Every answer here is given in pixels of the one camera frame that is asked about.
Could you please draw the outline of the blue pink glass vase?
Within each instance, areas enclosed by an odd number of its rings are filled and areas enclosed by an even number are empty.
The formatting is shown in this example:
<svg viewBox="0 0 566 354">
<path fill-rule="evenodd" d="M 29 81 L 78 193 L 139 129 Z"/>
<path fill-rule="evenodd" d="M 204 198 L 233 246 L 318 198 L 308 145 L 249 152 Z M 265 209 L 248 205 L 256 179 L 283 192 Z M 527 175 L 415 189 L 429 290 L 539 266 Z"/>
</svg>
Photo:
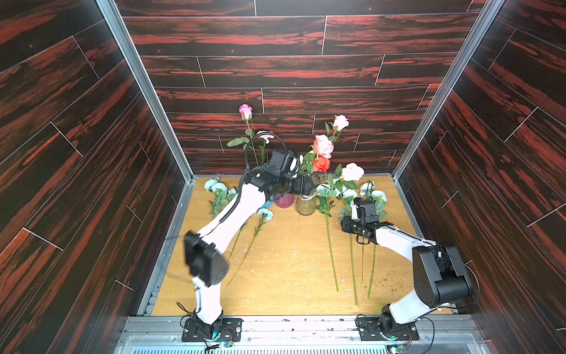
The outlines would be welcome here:
<svg viewBox="0 0 566 354">
<path fill-rule="evenodd" d="M 281 209 L 288 209 L 295 203 L 296 196 L 290 193 L 278 194 L 275 198 L 275 205 Z"/>
</svg>

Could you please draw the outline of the tall white pink bouquet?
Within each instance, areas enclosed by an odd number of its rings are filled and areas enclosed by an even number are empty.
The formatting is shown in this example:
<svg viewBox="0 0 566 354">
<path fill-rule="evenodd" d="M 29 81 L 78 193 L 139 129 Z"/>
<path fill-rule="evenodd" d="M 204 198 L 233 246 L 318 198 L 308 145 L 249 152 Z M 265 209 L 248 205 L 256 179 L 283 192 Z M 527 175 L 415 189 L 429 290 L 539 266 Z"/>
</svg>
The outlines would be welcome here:
<svg viewBox="0 0 566 354">
<path fill-rule="evenodd" d="M 375 212 L 374 215 L 377 216 L 377 221 L 384 221 L 387 212 L 385 211 L 385 206 L 387 205 L 387 196 L 382 190 L 375 189 L 375 182 L 374 181 L 367 181 L 365 182 L 361 188 L 361 197 L 364 201 L 369 201 L 372 203 Z M 377 249 L 376 246 L 373 247 L 372 253 L 372 263 L 371 263 L 371 275 L 368 285 L 368 294 L 367 298 L 371 298 L 371 291 L 373 288 L 374 283 L 374 275 L 376 269 L 376 258 L 377 258 Z"/>
</svg>

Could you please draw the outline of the clear ribbed glass vase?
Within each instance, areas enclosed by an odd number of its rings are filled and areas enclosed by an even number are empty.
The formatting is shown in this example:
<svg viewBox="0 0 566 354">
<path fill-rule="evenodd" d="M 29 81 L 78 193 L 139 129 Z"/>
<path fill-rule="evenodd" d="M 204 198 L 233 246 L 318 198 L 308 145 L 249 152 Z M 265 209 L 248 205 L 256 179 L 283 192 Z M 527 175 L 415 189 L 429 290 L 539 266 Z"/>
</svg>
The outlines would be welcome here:
<svg viewBox="0 0 566 354">
<path fill-rule="evenodd" d="M 317 199 L 316 189 L 320 184 L 320 177 L 318 174 L 313 173 L 304 178 L 304 186 L 302 187 L 302 194 L 296 200 L 296 211 L 299 215 L 308 216 L 315 212 Z"/>
</svg>

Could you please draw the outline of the pink carnation flower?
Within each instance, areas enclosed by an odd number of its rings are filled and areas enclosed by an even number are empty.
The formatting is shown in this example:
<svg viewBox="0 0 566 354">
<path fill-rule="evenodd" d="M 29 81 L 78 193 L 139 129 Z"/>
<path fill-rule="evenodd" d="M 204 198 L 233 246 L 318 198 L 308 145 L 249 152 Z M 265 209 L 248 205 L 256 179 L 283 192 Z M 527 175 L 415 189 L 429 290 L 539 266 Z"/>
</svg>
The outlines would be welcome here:
<svg viewBox="0 0 566 354">
<path fill-rule="evenodd" d="M 258 131 L 257 133 L 259 134 L 259 142 L 257 143 L 260 155 L 259 165 L 263 165 L 268 161 L 267 145 L 271 140 L 275 139 L 275 136 L 269 134 L 267 131 Z"/>
</svg>

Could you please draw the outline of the small blue flower sprig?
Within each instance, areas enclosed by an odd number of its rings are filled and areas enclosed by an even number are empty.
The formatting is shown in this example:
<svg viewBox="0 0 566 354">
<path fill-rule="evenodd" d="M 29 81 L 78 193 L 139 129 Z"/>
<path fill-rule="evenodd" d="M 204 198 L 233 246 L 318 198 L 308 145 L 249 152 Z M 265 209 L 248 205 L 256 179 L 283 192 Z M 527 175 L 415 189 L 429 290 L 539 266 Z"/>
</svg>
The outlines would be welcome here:
<svg viewBox="0 0 566 354">
<path fill-rule="evenodd" d="M 215 195 L 210 202 L 210 215 L 217 216 L 236 196 L 239 190 L 236 187 L 227 187 L 219 178 L 211 178 L 204 184 L 204 189 Z"/>
</svg>

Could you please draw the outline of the blue pink flower spray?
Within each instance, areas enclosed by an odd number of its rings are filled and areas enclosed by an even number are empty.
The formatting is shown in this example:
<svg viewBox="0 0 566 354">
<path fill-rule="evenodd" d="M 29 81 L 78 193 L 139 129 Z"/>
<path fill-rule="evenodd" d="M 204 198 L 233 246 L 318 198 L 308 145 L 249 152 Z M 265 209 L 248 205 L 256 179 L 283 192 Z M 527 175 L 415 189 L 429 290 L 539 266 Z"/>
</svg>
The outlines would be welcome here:
<svg viewBox="0 0 566 354">
<path fill-rule="evenodd" d="M 351 211 L 351 202 L 353 201 L 353 199 L 355 197 L 357 197 L 358 194 L 355 190 L 352 189 L 345 189 L 342 194 L 341 194 L 341 202 L 343 203 L 343 208 L 340 209 L 340 215 L 339 215 L 339 219 L 340 222 L 346 221 L 348 218 L 351 217 L 352 211 Z M 359 305 L 359 298 L 358 298 L 358 288 L 357 288 L 357 282 L 356 282 L 356 277 L 355 277 L 355 262 L 354 262 L 354 252 L 353 252 L 353 234 L 351 232 L 351 229 L 349 227 L 346 227 L 345 233 L 348 234 L 349 236 L 349 259 L 350 259 L 350 266 L 351 266 L 351 273 L 352 273 L 352 288 L 353 288 L 353 294 L 354 294 L 354 299 L 355 299 L 355 305 L 358 306 Z"/>
</svg>

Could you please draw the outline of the teal ceramic vase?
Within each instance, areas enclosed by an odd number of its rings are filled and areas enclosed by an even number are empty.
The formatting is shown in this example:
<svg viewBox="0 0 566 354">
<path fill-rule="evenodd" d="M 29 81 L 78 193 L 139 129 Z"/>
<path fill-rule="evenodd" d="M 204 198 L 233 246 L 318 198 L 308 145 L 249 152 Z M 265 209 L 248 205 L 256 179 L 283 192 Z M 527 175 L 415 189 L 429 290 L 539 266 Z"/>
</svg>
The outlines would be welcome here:
<svg viewBox="0 0 566 354">
<path fill-rule="evenodd" d="M 267 209 L 267 208 L 269 208 L 273 203 L 274 203 L 273 200 L 266 201 L 266 202 L 264 203 L 264 205 L 262 206 L 262 208 Z"/>
</svg>

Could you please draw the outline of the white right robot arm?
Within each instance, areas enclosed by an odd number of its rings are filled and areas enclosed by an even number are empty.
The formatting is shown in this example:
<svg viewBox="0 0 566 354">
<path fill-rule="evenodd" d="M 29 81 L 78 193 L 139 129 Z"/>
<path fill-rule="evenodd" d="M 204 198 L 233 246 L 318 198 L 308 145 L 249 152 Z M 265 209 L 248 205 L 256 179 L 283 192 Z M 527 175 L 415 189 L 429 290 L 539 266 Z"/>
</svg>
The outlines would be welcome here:
<svg viewBox="0 0 566 354">
<path fill-rule="evenodd" d="M 450 244 L 421 239 L 381 221 L 375 203 L 356 197 L 351 215 L 340 222 L 359 244 L 373 243 L 396 252 L 412 263 L 414 290 L 385 305 L 379 331 L 386 339 L 413 329 L 416 321 L 438 308 L 473 296 L 475 286 L 458 249 Z"/>
</svg>

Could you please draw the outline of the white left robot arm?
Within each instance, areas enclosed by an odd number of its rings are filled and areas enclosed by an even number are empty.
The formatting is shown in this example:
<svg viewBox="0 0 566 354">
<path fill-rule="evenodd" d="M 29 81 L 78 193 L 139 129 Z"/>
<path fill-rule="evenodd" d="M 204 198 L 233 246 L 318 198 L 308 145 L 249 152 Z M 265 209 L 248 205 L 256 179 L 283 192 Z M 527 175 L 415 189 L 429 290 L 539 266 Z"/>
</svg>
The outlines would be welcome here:
<svg viewBox="0 0 566 354">
<path fill-rule="evenodd" d="M 197 300 L 193 317 L 207 336 L 215 336 L 222 325 L 221 283 L 229 270 L 224 252 L 241 226 L 272 196 L 300 196 L 315 190 L 312 178 L 299 172 L 303 160 L 303 156 L 291 150 L 274 150 L 264 165 L 246 169 L 236 196 L 213 221 L 196 233 L 185 234 L 185 263 Z"/>
</svg>

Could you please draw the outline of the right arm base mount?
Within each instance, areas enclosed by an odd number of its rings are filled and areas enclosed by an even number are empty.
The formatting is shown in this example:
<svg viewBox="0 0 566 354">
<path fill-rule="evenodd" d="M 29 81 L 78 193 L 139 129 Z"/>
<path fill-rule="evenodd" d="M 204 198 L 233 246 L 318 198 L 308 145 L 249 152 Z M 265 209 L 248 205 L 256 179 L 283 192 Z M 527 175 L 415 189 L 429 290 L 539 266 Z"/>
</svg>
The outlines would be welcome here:
<svg viewBox="0 0 566 354">
<path fill-rule="evenodd" d="M 419 333 L 415 322 L 397 323 L 389 308 L 385 307 L 379 316 L 357 315 L 355 326 L 362 341 L 417 341 Z"/>
</svg>

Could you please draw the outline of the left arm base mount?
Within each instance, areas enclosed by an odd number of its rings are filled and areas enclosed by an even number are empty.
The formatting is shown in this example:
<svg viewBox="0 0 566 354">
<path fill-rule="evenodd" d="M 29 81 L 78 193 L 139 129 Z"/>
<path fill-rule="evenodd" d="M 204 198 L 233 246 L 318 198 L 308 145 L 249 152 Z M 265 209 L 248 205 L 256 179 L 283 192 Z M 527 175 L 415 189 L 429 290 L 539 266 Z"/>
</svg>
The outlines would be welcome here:
<svg viewBox="0 0 566 354">
<path fill-rule="evenodd" d="M 203 321 L 205 314 L 206 312 L 199 308 L 181 317 L 179 324 L 183 329 L 182 342 L 229 343 L 241 340 L 242 318 L 225 317 L 221 311 L 219 317 L 209 324 Z"/>
</svg>

